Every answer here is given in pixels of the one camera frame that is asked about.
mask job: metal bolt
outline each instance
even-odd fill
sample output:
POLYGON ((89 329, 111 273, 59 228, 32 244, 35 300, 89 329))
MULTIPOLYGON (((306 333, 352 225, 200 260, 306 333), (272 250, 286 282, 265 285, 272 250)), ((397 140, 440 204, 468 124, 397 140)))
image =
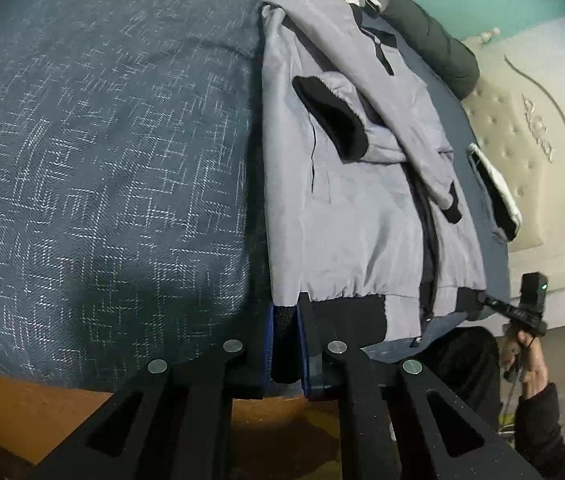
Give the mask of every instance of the metal bolt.
POLYGON ((154 359, 147 365, 147 370, 152 374, 161 374, 166 370, 166 361, 163 359, 154 359))
POLYGON ((326 347, 334 354, 344 354, 347 351, 347 343, 344 341, 331 341, 326 347))
POLYGON ((228 339, 222 345, 222 349, 225 352, 229 352, 230 354, 234 354, 234 353, 240 352, 242 350, 242 343, 238 339, 228 339))
POLYGON ((403 363, 403 370, 411 375, 418 375, 422 372, 422 364, 415 359, 408 359, 403 363))

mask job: tufted headboard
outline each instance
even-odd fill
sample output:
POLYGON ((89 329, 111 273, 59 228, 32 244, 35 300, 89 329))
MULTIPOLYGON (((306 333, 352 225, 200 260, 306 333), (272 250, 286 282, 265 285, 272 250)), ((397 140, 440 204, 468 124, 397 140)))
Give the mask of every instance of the tufted headboard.
MULTIPOLYGON (((504 176, 522 214, 509 243, 515 297, 525 272, 565 273, 565 116, 542 84, 515 65, 515 53, 498 43, 485 45, 489 39, 486 33, 464 42, 481 77, 463 107, 479 147, 504 176)), ((558 281, 549 283, 555 288, 558 281)))

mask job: patterned fabric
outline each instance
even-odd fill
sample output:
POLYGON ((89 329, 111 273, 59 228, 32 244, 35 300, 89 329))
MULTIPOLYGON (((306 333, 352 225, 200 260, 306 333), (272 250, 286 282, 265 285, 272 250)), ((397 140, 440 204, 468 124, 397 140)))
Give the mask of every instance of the patterned fabric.
POLYGON ((113 390, 269 299, 261 0, 0 0, 0 372, 113 390))

